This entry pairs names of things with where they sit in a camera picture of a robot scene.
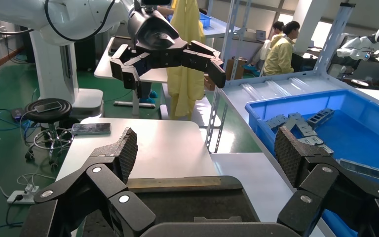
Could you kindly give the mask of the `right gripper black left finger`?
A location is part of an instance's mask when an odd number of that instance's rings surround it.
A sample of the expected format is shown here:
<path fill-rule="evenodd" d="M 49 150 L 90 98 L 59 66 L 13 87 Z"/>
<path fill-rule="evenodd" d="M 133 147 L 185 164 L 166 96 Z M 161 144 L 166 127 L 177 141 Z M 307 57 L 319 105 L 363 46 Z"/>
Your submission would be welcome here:
<path fill-rule="evenodd" d="M 100 210 L 118 237 L 139 237 L 155 214 L 127 187 L 138 151 L 128 127 L 114 143 L 95 148 L 76 171 L 39 191 L 22 225 L 22 237 L 69 237 Z"/>

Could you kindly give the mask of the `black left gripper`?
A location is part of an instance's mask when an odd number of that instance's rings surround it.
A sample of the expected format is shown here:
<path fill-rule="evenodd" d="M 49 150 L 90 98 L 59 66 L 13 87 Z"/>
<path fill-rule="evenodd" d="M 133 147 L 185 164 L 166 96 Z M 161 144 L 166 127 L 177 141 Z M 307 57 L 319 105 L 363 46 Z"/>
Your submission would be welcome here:
<path fill-rule="evenodd" d="M 135 49 L 122 44 L 110 59 L 112 77 L 149 98 L 150 89 L 140 76 L 150 69 L 183 66 L 206 73 L 218 88 L 224 88 L 226 73 L 220 52 L 195 40 L 189 44 L 157 10 L 135 7 L 128 19 L 128 32 Z"/>

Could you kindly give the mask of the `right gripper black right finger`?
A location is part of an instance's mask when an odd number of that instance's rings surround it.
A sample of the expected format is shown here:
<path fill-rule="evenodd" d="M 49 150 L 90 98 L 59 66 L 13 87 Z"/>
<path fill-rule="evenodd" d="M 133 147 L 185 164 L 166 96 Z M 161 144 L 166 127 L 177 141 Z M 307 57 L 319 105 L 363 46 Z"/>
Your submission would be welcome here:
<path fill-rule="evenodd" d="M 280 127 L 276 159 L 295 193 L 277 223 L 307 237 L 323 212 L 337 216 L 360 237 L 379 237 L 379 183 L 343 168 L 323 148 L 300 142 Z"/>

